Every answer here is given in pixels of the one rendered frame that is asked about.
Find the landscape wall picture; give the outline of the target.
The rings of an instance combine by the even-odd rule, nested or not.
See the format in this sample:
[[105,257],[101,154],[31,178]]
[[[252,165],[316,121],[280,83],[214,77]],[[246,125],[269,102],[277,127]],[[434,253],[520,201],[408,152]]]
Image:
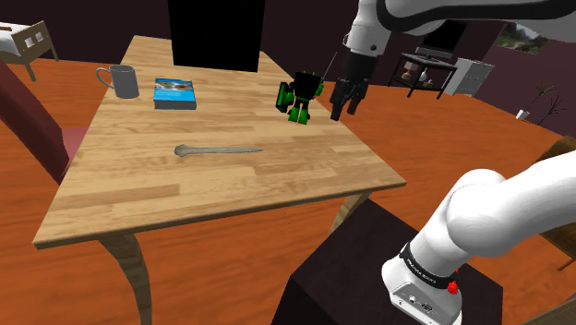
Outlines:
[[494,45],[527,54],[539,54],[547,43],[547,38],[521,24],[508,22]]

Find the dark red chair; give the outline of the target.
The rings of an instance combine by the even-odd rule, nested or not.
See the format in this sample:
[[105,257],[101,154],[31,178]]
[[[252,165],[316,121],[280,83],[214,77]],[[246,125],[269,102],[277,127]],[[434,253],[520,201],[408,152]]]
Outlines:
[[58,185],[65,178],[89,128],[61,128],[33,93],[2,61],[0,119]]

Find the blue book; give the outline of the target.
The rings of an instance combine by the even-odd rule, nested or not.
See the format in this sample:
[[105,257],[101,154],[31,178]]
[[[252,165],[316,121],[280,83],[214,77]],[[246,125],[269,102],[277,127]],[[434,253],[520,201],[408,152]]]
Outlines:
[[196,110],[197,100],[190,80],[156,78],[153,91],[155,109]]

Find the grey mug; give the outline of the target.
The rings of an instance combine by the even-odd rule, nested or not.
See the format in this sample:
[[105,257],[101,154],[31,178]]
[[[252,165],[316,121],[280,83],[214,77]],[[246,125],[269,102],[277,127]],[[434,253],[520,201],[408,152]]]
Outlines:
[[[100,72],[107,72],[111,76],[111,82],[105,82],[100,76]],[[96,69],[98,80],[105,86],[114,90],[115,95],[120,99],[135,99],[139,96],[138,81],[135,68],[126,65],[112,65],[108,68],[99,67]]]

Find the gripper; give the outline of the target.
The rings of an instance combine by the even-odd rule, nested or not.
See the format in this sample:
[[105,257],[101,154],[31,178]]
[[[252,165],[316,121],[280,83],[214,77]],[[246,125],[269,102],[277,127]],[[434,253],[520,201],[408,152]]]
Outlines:
[[371,79],[377,63],[377,56],[357,54],[352,51],[346,54],[342,65],[342,76],[338,78],[340,89],[334,89],[330,96],[330,103],[332,104],[330,118],[332,120],[338,121],[340,119],[342,108],[347,101],[346,95],[352,96],[353,91],[356,91],[357,94],[350,99],[347,113],[355,114],[358,105],[366,96],[368,81]]

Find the wooden bed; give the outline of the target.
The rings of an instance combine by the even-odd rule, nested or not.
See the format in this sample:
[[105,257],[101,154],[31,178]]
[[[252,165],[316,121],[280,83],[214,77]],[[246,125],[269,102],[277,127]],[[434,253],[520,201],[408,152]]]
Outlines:
[[23,65],[30,79],[36,77],[30,64],[46,52],[51,52],[59,61],[51,35],[43,20],[33,25],[0,22],[0,61],[6,64]]

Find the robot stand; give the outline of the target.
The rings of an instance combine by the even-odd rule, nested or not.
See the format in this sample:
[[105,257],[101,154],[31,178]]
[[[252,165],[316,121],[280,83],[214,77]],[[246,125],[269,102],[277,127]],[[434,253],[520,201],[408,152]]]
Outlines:
[[290,276],[270,325],[421,325],[392,305],[381,279],[416,234],[366,200]]

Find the black box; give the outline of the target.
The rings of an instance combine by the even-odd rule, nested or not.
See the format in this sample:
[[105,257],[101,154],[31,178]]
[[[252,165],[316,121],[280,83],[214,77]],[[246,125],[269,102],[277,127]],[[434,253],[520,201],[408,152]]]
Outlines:
[[266,0],[168,0],[176,66],[258,71]]

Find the black side table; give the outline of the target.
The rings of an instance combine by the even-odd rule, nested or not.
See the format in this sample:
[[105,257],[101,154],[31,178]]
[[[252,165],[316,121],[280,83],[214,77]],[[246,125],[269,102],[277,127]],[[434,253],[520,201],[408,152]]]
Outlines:
[[[407,94],[408,98],[414,90],[438,91],[437,98],[439,99],[457,70],[455,65],[445,62],[445,59],[453,57],[456,45],[460,42],[466,28],[467,24],[463,21],[444,21],[436,30],[424,37],[413,54],[401,54],[388,86],[398,83],[408,87],[410,89]],[[430,79],[429,70],[446,71],[449,74],[443,83],[439,84],[438,81]]]

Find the wooden table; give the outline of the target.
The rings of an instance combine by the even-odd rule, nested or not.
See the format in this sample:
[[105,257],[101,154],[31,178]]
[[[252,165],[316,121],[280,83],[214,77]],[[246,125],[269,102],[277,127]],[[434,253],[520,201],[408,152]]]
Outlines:
[[[141,325],[152,325],[152,303],[138,233],[336,198],[344,219],[371,193],[404,185],[320,103],[306,125],[279,113],[287,74],[265,54],[256,73],[176,66],[168,40],[135,36],[123,61],[139,96],[105,93],[33,245],[100,242],[133,288]],[[190,80],[197,109],[155,109],[156,78]],[[181,144],[262,151],[178,157]]]

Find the plant in white pot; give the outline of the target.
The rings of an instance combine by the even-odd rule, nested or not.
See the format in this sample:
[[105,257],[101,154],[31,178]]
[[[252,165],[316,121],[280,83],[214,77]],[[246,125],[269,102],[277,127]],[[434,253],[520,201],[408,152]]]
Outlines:
[[[530,101],[528,105],[524,108],[520,109],[516,114],[515,118],[517,120],[525,120],[528,115],[530,114],[531,107],[540,99],[543,98],[547,94],[552,94],[556,91],[556,88],[553,85],[545,85],[541,82],[539,85],[535,87],[537,89],[537,95]],[[557,116],[561,111],[564,111],[564,108],[559,109],[559,105],[563,102],[560,96],[557,94],[555,97],[550,98],[550,107],[547,109],[546,114],[539,120],[537,123],[540,126],[549,116]]]

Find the grey knife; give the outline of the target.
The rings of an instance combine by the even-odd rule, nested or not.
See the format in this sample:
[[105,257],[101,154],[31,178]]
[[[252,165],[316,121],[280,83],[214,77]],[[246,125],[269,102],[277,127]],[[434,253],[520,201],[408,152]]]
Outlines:
[[178,145],[174,148],[174,154],[178,157],[185,157],[191,154],[248,153],[259,151],[262,151],[262,149],[240,147],[191,147],[185,144]]

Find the green and black toy robot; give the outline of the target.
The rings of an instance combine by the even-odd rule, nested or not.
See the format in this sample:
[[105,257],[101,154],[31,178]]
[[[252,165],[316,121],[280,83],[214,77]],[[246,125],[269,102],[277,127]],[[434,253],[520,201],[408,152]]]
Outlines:
[[310,119],[309,103],[321,94],[324,89],[323,82],[330,70],[337,54],[334,54],[323,76],[315,72],[296,72],[294,80],[290,83],[281,82],[275,102],[275,107],[284,114],[288,120],[306,125]]

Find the white cabinet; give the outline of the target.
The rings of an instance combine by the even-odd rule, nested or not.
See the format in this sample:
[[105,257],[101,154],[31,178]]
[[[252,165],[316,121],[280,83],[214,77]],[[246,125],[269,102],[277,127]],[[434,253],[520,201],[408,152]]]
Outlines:
[[450,96],[460,93],[474,97],[494,68],[493,65],[461,57],[457,59],[455,66],[457,70],[444,90],[444,94]]

